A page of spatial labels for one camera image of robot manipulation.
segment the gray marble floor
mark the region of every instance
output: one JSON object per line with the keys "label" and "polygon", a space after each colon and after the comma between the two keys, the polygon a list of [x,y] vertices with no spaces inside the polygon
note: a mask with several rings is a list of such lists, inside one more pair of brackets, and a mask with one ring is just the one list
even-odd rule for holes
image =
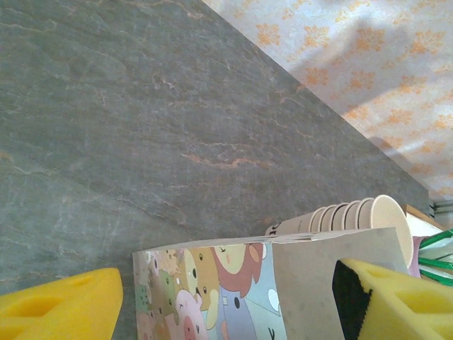
{"label": "gray marble floor", "polygon": [[0,294],[427,191],[200,0],[0,1]]}

